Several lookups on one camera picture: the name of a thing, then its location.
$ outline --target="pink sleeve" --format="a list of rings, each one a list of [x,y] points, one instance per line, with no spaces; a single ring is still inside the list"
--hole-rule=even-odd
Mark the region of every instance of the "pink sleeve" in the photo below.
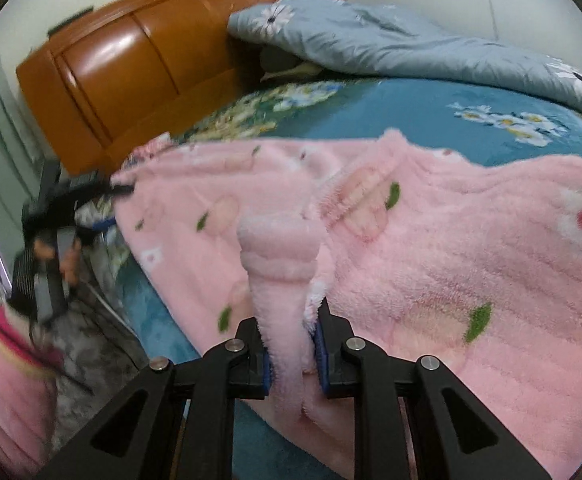
[[[6,321],[3,307],[0,327],[28,347]],[[44,357],[61,362],[55,350]],[[55,402],[53,372],[0,333],[0,465],[14,478],[30,478],[46,463]]]

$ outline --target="triangular cutout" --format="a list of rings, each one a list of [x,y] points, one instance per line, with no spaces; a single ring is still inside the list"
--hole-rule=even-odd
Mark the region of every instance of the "triangular cutout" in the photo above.
[[[498,437],[489,427],[473,412],[466,402],[451,388],[442,390],[447,410],[451,416],[451,422],[460,449],[465,454],[475,453],[485,447],[498,444]]]
[[[122,458],[126,455],[146,399],[145,390],[136,391],[91,439],[91,446]]]

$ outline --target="headboard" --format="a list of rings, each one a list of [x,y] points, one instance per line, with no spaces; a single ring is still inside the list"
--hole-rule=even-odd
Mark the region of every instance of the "headboard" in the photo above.
[[[111,173],[136,146],[256,87],[259,50],[229,38],[226,23],[274,1],[118,0],[18,66],[24,98],[69,173]]]

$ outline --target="pink fabric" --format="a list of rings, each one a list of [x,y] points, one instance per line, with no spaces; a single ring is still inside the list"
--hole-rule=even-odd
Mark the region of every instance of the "pink fabric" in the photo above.
[[[2,306],[0,326],[25,344],[8,325]],[[57,355],[51,350],[45,357],[57,360]],[[31,478],[46,463],[55,403],[55,378],[0,341],[0,465],[13,478]]]
[[[582,158],[483,168],[389,131],[184,146],[120,178],[136,191],[117,222],[189,340],[204,352],[255,313],[276,383],[251,405],[341,475],[353,405],[322,396],[309,336],[325,295],[389,354],[439,356],[553,478],[579,466]]]

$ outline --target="silver bolt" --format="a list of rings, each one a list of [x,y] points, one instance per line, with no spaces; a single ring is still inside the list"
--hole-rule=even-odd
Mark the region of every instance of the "silver bolt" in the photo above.
[[[155,372],[161,372],[169,366],[170,362],[171,361],[164,356],[154,357],[149,361],[149,368]]]
[[[361,337],[350,337],[347,339],[347,348],[351,350],[362,350],[365,346],[367,346],[367,343]]]
[[[229,339],[225,343],[225,348],[229,352],[239,352],[244,348],[244,341],[242,339]]]
[[[425,355],[422,359],[420,359],[420,364],[427,370],[437,370],[440,368],[440,361],[433,355]]]

